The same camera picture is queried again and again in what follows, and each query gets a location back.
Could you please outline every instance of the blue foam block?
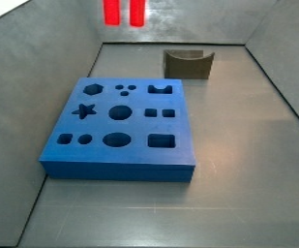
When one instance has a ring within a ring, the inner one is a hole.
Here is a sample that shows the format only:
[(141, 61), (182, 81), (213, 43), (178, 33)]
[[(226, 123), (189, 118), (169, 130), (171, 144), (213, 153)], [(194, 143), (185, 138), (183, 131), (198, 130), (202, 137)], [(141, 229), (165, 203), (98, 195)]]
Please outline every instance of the blue foam block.
[(191, 181), (182, 81), (82, 78), (39, 161), (54, 178)]

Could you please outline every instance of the small round hole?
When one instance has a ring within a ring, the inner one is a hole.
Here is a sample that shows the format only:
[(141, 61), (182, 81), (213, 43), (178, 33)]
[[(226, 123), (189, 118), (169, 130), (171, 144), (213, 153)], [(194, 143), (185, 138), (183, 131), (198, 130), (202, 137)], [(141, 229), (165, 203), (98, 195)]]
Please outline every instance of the small round hole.
[(121, 96), (123, 96), (123, 97), (129, 96), (129, 94), (130, 94), (130, 93), (129, 93), (127, 91), (122, 91), (122, 92), (121, 92)]
[(123, 133), (111, 133), (105, 136), (103, 142), (107, 146), (122, 147), (131, 142), (131, 137)]
[(93, 141), (93, 136), (91, 135), (83, 135), (79, 137), (78, 142), (81, 144), (87, 144)]
[(70, 144), (71, 138), (73, 138), (73, 134), (61, 134), (58, 139), (58, 144)]

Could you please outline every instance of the red cylinder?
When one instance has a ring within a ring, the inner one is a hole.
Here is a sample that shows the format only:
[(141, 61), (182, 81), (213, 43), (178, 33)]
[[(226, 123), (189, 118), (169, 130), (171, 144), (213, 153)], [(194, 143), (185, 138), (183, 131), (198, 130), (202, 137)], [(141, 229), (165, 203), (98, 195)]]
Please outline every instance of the red cylinder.
[(105, 0), (105, 23), (106, 25), (121, 25), (121, 0)]
[(130, 24), (134, 27), (145, 26), (146, 0), (130, 1)]

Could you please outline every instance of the star-shaped hole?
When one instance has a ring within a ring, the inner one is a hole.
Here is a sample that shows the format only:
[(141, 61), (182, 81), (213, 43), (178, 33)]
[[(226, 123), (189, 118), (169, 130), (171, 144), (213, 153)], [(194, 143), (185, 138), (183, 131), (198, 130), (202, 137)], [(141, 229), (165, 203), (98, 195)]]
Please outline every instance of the star-shaped hole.
[(79, 114), (79, 119), (83, 120), (89, 114), (97, 114), (97, 112), (93, 110), (95, 105), (79, 105), (79, 110), (75, 110), (73, 114)]

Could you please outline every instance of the stainless steel panel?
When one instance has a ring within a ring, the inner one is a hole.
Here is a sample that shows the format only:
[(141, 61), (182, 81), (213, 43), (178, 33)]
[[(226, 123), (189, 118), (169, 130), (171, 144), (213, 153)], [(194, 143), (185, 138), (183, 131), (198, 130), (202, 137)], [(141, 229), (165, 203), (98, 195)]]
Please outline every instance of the stainless steel panel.
[(98, 27), (105, 42), (245, 44), (277, 0), (149, 0), (147, 23), (130, 26), (129, 0), (122, 25), (106, 27), (98, 1)]
[(247, 48), (299, 115), (299, 1), (278, 2)]
[(22, 247), (299, 247), (299, 120), (245, 47), (105, 45), (93, 77), (163, 78), (165, 49), (217, 53), (183, 80), (191, 184), (49, 179)]
[(0, 18), (0, 246), (18, 244), (45, 179), (38, 156), (102, 45), (93, 4), (30, 1)]

